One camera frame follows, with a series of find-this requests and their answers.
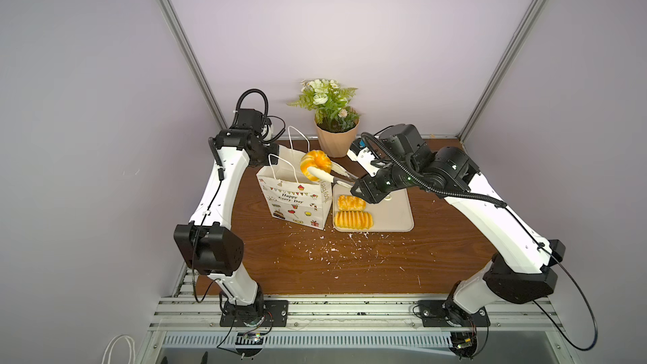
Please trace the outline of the small twisted bread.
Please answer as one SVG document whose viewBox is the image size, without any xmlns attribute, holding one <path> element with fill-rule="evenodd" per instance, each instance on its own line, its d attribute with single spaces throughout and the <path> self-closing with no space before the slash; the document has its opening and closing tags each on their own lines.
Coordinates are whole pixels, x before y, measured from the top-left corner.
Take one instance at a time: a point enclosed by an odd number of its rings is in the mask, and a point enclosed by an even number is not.
<svg viewBox="0 0 647 364">
<path fill-rule="evenodd" d="M 341 195 L 337 199 L 337 208 L 342 212 L 363 212 L 367 208 L 367 202 L 352 195 Z"/>
</svg>

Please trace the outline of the metal tongs with white tips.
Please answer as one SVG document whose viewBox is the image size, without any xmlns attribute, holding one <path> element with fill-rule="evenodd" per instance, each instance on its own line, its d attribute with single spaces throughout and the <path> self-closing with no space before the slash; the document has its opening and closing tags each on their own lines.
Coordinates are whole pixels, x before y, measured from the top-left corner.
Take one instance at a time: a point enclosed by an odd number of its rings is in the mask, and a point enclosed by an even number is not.
<svg viewBox="0 0 647 364">
<path fill-rule="evenodd" d="M 308 167 L 307 172 L 316 177 L 319 181 L 329 182 L 348 189 L 352 189 L 358 180 L 356 175 L 350 173 L 346 168 L 335 162 L 332 163 L 330 173 L 318 168 L 317 166 Z"/>
</svg>

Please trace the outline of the white printed paper gift bag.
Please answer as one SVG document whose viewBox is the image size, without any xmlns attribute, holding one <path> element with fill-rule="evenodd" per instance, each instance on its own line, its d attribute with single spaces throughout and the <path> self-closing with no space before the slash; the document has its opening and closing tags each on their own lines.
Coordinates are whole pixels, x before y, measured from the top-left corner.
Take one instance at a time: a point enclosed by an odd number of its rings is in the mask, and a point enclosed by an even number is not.
<svg viewBox="0 0 647 364">
<path fill-rule="evenodd" d="M 294 224 L 323 230 L 333 202 L 332 185 L 312 182 L 300 170 L 303 151 L 279 147 L 279 162 L 256 174 L 271 216 Z"/>
</svg>

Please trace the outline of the round yellow bun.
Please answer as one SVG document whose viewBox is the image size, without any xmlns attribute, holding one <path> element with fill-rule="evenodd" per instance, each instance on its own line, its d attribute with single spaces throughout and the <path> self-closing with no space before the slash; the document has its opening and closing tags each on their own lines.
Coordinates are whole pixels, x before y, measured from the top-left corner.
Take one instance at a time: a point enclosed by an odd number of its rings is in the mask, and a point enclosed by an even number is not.
<svg viewBox="0 0 647 364">
<path fill-rule="evenodd" d="M 312 150 L 301 159 L 300 170 L 308 180 L 317 182 L 319 181 L 318 177 L 308 171 L 311 167 L 323 170 L 323 172 L 329 174 L 332 171 L 332 161 L 323 150 Z"/>
</svg>

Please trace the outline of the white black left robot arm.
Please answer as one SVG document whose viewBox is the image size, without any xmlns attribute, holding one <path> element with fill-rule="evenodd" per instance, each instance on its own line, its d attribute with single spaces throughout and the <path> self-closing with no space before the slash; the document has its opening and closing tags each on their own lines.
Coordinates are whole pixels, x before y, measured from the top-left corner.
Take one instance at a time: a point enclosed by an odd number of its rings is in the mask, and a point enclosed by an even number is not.
<svg viewBox="0 0 647 364">
<path fill-rule="evenodd" d="M 174 231 L 175 244 L 191 269 L 195 301 L 206 299 L 197 292 L 196 277 L 207 276 L 221 288 L 223 315 L 246 326 L 261 322 L 266 307 L 261 285 L 244 267 L 244 241 L 232 231 L 234 202 L 247 168 L 278 163 L 277 140 L 266 93 L 244 91 L 232 124 L 207 140 L 212 173 L 189 222 Z"/>
</svg>

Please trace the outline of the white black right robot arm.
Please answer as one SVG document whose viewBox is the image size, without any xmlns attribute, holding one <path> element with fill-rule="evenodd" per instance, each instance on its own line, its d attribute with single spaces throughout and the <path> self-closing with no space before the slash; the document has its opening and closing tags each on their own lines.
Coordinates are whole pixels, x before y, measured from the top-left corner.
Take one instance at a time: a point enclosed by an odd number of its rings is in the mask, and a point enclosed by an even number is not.
<svg viewBox="0 0 647 364">
<path fill-rule="evenodd" d="M 362 133 L 350 158 L 366 172 L 355 180 L 352 195 L 377 204 L 393 192 L 418 187 L 461 212 L 495 247 L 484 268 L 456 283 L 443 303 L 449 325 L 465 325 L 497 299 L 537 303 L 554 293 L 554 269 L 564 266 L 564 244 L 531 229 L 460 148 L 433 151 L 415 126 L 399 124 L 378 134 Z"/>
</svg>

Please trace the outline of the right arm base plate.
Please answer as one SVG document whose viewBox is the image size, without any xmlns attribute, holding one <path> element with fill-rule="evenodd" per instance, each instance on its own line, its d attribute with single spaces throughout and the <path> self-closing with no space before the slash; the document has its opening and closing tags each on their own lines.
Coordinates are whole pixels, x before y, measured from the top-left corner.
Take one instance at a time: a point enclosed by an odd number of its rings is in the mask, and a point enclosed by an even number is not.
<svg viewBox="0 0 647 364">
<path fill-rule="evenodd" d="M 413 313 L 422 320 L 424 327 L 485 328 L 491 325 L 485 308 L 468 313 L 453 302 L 441 300 L 421 300 Z"/>
</svg>

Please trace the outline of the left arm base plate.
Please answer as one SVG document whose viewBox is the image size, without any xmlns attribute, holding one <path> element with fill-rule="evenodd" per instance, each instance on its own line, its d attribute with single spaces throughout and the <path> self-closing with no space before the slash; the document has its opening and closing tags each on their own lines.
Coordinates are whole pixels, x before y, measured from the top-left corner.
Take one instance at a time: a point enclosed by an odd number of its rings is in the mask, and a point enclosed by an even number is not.
<svg viewBox="0 0 647 364">
<path fill-rule="evenodd" d="M 271 300 L 261 305 L 237 305 L 221 303 L 221 327 L 286 327 L 289 303 L 286 300 Z"/>
</svg>

